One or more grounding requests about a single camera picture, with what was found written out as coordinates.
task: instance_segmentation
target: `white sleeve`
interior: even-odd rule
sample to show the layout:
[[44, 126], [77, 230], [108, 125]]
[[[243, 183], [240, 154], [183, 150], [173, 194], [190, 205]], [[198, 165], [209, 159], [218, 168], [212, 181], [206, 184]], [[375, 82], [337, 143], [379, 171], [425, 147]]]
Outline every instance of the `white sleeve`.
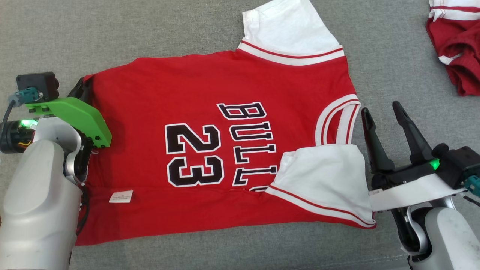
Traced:
[[288, 55], [314, 55], [341, 48], [309, 0], [273, 0], [243, 12], [244, 41]]
[[479, 0], [429, 0], [430, 7], [477, 7], [480, 8]]
[[372, 228], [365, 159], [356, 145], [324, 145], [283, 154], [265, 191], [314, 214]]

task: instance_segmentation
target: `red stripe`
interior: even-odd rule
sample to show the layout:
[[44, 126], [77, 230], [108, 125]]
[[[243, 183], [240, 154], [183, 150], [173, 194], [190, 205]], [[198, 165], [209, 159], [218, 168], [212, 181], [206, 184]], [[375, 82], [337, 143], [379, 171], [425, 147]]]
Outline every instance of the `red stripe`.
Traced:
[[446, 6], [436, 6], [431, 7], [430, 10], [441, 9], [441, 10], [458, 10], [463, 12], [480, 12], [480, 7], [446, 7]]
[[312, 202], [310, 202], [310, 201], [307, 201], [306, 199], [304, 199], [304, 198], [302, 198], [302, 197], [299, 197], [299, 196], [297, 196], [297, 195], [295, 195], [295, 194], [292, 194], [292, 193], [290, 193], [290, 192], [288, 192], [288, 191], [282, 190], [282, 189], [280, 189], [280, 188], [278, 188], [278, 187], [276, 187], [276, 186], [272, 186], [272, 185], [271, 185], [270, 187], [271, 187], [272, 189], [275, 189], [275, 190], [277, 190], [277, 191], [280, 191], [280, 192], [283, 192], [283, 193], [285, 193], [285, 194], [288, 194], [288, 195], [290, 195], [290, 196], [292, 196], [292, 197], [295, 197], [295, 198], [297, 198], [297, 199], [299, 199], [299, 200], [301, 200], [301, 201], [303, 201], [303, 202], [306, 202], [306, 203], [310, 204], [311, 206], [315, 206], [315, 207], [322, 208], [322, 209], [325, 209], [325, 210], [333, 210], [333, 211], [337, 211], [337, 212], [349, 214], [349, 215], [355, 217], [356, 219], [358, 219], [359, 221], [361, 221], [362, 223], [368, 225], [368, 227], [374, 225], [374, 224], [368, 224], [368, 223], [366, 223], [366, 222], [363, 221], [361, 218], [357, 217], [355, 214], [350, 213], [350, 212], [348, 212], [348, 211], [340, 210], [340, 209], [335, 209], [335, 208], [330, 208], [330, 207], [324, 207], [324, 206], [321, 206], [321, 205], [312, 203]]
[[242, 43], [244, 44], [247, 44], [248, 46], [252, 47], [252, 48], [255, 48], [257, 50], [261, 50], [262, 52], [266, 52], [268, 54], [272, 54], [272, 55], [276, 55], [276, 56], [281, 56], [281, 57], [286, 57], [286, 58], [294, 58], [294, 59], [305, 59], [305, 58], [314, 58], [314, 57], [320, 57], [320, 56], [325, 56], [325, 55], [328, 55], [328, 54], [331, 54], [331, 53], [334, 53], [334, 52], [337, 52], [337, 51], [341, 51], [343, 50], [343, 48], [338, 48], [336, 50], [333, 50], [333, 51], [329, 51], [329, 52], [326, 52], [326, 53], [322, 53], [322, 54], [316, 54], [316, 55], [309, 55], [309, 56], [291, 56], [291, 55], [285, 55], [285, 54], [279, 54], [279, 53], [274, 53], [274, 52], [271, 52], [271, 51], [267, 51], [265, 49], [262, 49], [260, 47], [257, 47], [251, 43], [248, 43], [247, 41], [243, 41], [242, 40]]
[[350, 130], [353, 128], [353, 124], [355, 123], [355, 112], [357, 111], [358, 104], [355, 105], [355, 108], [353, 108], [352, 116], [350, 117], [350, 122], [348, 123], [348, 130], [347, 130], [347, 141], [345, 144], [349, 144], [350, 142]]
[[332, 114], [332, 112], [335, 111], [337, 108], [342, 107], [345, 103], [349, 103], [349, 102], [352, 102], [352, 101], [359, 101], [359, 100], [358, 100], [358, 99], [350, 99], [350, 100], [347, 100], [347, 101], [343, 102], [342, 104], [340, 104], [340, 105], [336, 106], [335, 108], [333, 108], [333, 109], [328, 113], [327, 117], [325, 118], [325, 122], [324, 122], [324, 124], [323, 124], [323, 126], [322, 126], [322, 133], [321, 133], [322, 139], [321, 139], [321, 141], [320, 141], [320, 142], [321, 142], [321, 145], [325, 145], [325, 144], [326, 144], [326, 142], [324, 142], [324, 132], [325, 132], [325, 125], [327, 124], [327, 120], [328, 120], [328, 118], [330, 117], [330, 114]]

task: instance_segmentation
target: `black cable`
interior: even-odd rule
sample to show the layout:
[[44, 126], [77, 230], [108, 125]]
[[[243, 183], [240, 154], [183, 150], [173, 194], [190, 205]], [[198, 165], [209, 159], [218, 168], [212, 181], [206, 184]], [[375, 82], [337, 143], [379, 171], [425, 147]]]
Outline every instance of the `black cable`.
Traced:
[[478, 202], [478, 201], [476, 201], [476, 200], [474, 200], [474, 199], [472, 199], [472, 198], [470, 198], [470, 197], [467, 197], [467, 196], [463, 196], [463, 198], [464, 198], [465, 200], [467, 200], [467, 201], [475, 204], [476, 206], [479, 206], [479, 207], [480, 207], [480, 202]]
[[90, 212], [90, 202], [89, 202], [89, 198], [88, 198], [87, 189], [86, 189], [85, 186], [81, 186], [81, 190], [82, 190], [82, 193], [83, 193], [82, 207], [85, 207], [85, 214], [82, 217], [82, 220], [80, 220], [77, 224], [77, 236], [84, 229], [85, 223], [87, 222], [88, 213]]
[[1, 123], [1, 132], [0, 132], [0, 145], [1, 145], [1, 140], [5, 136], [5, 133], [7, 132], [7, 129], [5, 128], [5, 125], [7, 124], [8, 117], [10, 116], [10, 112], [12, 111], [13, 106], [15, 105], [15, 100], [10, 101], [10, 104], [8, 104], [7, 110], [5, 111], [5, 114], [3, 115], [3, 121]]

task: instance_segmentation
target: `white trim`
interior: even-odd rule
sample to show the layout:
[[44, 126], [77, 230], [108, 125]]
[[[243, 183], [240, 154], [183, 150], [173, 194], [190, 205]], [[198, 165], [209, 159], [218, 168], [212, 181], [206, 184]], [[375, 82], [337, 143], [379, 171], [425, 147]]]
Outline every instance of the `white trim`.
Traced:
[[260, 48], [261, 50], [265, 50], [265, 51], [268, 51], [270, 52], [270, 54], [280, 54], [284, 57], [289, 57], [290, 58], [295, 58], [295, 57], [301, 57], [301, 58], [313, 58], [314, 56], [316, 55], [320, 55], [320, 54], [328, 54], [334, 50], [338, 50], [338, 49], [343, 49], [343, 46], [342, 45], [336, 45], [336, 46], [333, 46], [333, 47], [330, 47], [329, 49], [327, 50], [322, 50], [322, 51], [317, 51], [315, 53], [291, 53], [291, 52], [285, 52], [285, 51], [281, 51], [281, 50], [275, 50], [275, 49], [264, 49], [262, 48], [262, 46], [258, 46], [257, 44], [254, 44], [252, 43], [251, 40], [248, 40], [246, 38], [243, 38], [242, 39], [242, 42], [240, 43], [240, 45], [246, 45], [246, 46], [249, 46], [249, 47], [252, 47], [251, 45], [255, 46], [255, 47], [258, 47]]
[[361, 107], [361, 104], [357, 104], [356, 105], [357, 108], [355, 109], [355, 111], [353, 112], [353, 118], [352, 118], [352, 122], [350, 122], [350, 132], [348, 134], [348, 142], [347, 144], [351, 144], [352, 143], [352, 136], [353, 136], [353, 127], [355, 126], [355, 120], [357, 119], [357, 115], [360, 111], [360, 107]]
[[[334, 48], [331, 51], [334, 51], [336, 49], [341, 49], [341, 48], [342, 48], [342, 46], [339, 46], [338, 48]], [[282, 57], [282, 56], [279, 56], [279, 55], [270, 54], [270, 53], [261, 51], [261, 50], [259, 50], [257, 48], [254, 48], [254, 47], [252, 47], [252, 46], [250, 46], [246, 43], [243, 43], [243, 42], [240, 43], [240, 45], [238, 46], [238, 49], [240, 49], [244, 52], [247, 52], [249, 54], [252, 54], [254, 56], [263, 58], [265, 60], [269, 60], [269, 61], [272, 61], [272, 62], [277, 62], [277, 63], [285, 64], [285, 65], [292, 65], [292, 66], [312, 65], [312, 64], [322, 63], [322, 62], [325, 62], [325, 61], [329, 61], [329, 60], [333, 60], [333, 59], [345, 56], [345, 53], [343, 52], [343, 49], [342, 49], [342, 50], [332, 52], [330, 54], [326, 54], [326, 55], [323, 55], [323, 56], [310, 57], [310, 58], [289, 58], [289, 57]], [[287, 55], [284, 52], [277, 53], [277, 54], [283, 54], [283, 55], [286, 55], [286, 56], [304, 57], [303, 55]]]
[[[345, 103], [345, 104], [343, 104], [342, 106], [339, 107], [339, 105], [341, 105], [342, 103], [344, 103], [348, 100], [351, 100], [351, 99], [352, 99], [352, 101], [347, 102], [347, 103]], [[324, 130], [323, 130], [324, 123], [326, 123], [325, 124], [325, 130], [328, 131], [328, 126], [329, 126], [330, 121], [332, 120], [333, 116], [335, 115], [335, 113], [339, 110], [344, 109], [348, 105], [352, 105], [352, 104], [361, 105], [360, 101], [358, 100], [357, 95], [355, 95], [355, 94], [349, 94], [349, 95], [343, 96], [343, 97], [333, 101], [332, 103], [330, 103], [327, 107], [325, 107], [325, 109], [320, 114], [320, 117], [318, 118], [317, 126], [315, 128], [315, 145], [320, 146], [320, 145], [326, 144], [326, 142], [327, 142], [327, 132], [324, 132]], [[345, 111], [342, 112], [342, 116], [340, 116], [340, 119], [342, 119], [344, 117], [343, 116], [344, 113], [346, 113], [346, 112]], [[347, 111], [347, 113], [348, 113], [348, 117], [350, 117], [351, 116], [351, 111], [350, 112]], [[343, 121], [343, 122], [340, 122], [338, 124], [338, 131], [337, 131], [337, 135], [336, 135], [337, 140], [338, 140], [339, 136], [340, 137], [343, 136], [342, 133], [345, 133], [344, 138], [346, 139], [346, 137], [347, 137], [346, 134], [348, 132], [348, 127], [349, 127], [349, 122], [348, 121]]]
[[373, 220], [373, 222], [365, 222], [357, 219], [351, 214], [344, 213], [344, 212], [339, 212], [335, 210], [329, 210], [329, 209], [323, 209], [320, 207], [313, 206], [303, 200], [300, 200], [294, 196], [291, 196], [287, 193], [281, 192], [279, 190], [273, 189], [271, 187], [267, 188], [265, 190], [266, 193], [271, 194], [273, 196], [279, 197], [281, 199], [284, 199], [290, 203], [293, 203], [294, 205], [301, 207], [311, 213], [317, 214], [317, 215], [322, 215], [322, 216], [328, 216], [328, 217], [333, 217], [333, 218], [338, 218], [338, 219], [343, 219], [343, 220], [348, 220], [348, 221], [353, 221], [356, 224], [365, 227], [365, 228], [371, 228], [374, 227], [376, 222]]
[[460, 56], [462, 56], [462, 55], [463, 55], [463, 53], [459, 53], [459, 54], [457, 54], [457, 55], [455, 55], [455, 56], [452, 56], [452, 57], [447, 57], [447, 56], [442, 55], [442, 56], [439, 56], [439, 57], [438, 57], [438, 60], [440, 60], [440, 62], [444, 63], [445, 65], [450, 65], [450, 63], [451, 63], [453, 60], [455, 60], [456, 58], [458, 58], [458, 57], [460, 57]]
[[473, 7], [480, 8], [478, 0], [429, 0], [430, 7]]
[[[346, 106], [343, 109], [342, 115], [340, 116], [340, 122], [338, 123], [338, 127], [349, 126], [350, 118], [352, 117], [352, 113], [353, 113], [354, 108], [355, 108], [355, 104], [351, 104], [351, 105]], [[345, 132], [340, 132], [340, 128], [337, 130], [336, 140], [335, 140], [336, 144], [341, 144], [341, 145], [346, 144], [346, 140], [347, 140], [347, 136], [348, 136], [347, 130]]]
[[480, 12], [465, 12], [460, 10], [432, 9], [428, 14], [435, 22], [438, 18], [458, 21], [475, 21], [480, 19]]

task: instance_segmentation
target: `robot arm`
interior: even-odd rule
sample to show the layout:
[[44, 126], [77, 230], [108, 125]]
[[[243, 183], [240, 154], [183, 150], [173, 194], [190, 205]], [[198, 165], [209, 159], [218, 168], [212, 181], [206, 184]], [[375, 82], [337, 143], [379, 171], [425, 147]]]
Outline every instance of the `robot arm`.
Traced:
[[[90, 154], [108, 147], [111, 133], [88, 104], [90, 88], [83, 79], [67, 98], [58, 98], [51, 72], [21, 75], [17, 83], [9, 109], [25, 103], [44, 117], [7, 122], [7, 111], [2, 123], [0, 150], [23, 155], [0, 208], [0, 270], [67, 270], [88, 213], [82, 185]], [[78, 224], [81, 201], [86, 213]]]
[[[387, 157], [368, 109], [362, 110], [373, 210], [392, 213], [411, 269], [480, 269], [480, 242], [451, 199], [466, 189], [480, 195], [480, 156], [468, 147], [449, 150], [445, 144], [432, 150], [399, 102], [393, 109], [411, 152], [411, 164], [401, 168]], [[413, 210], [423, 202], [432, 207]]]
[[0, 269], [68, 269], [82, 192], [63, 161], [63, 148], [46, 139], [23, 154], [1, 211]]

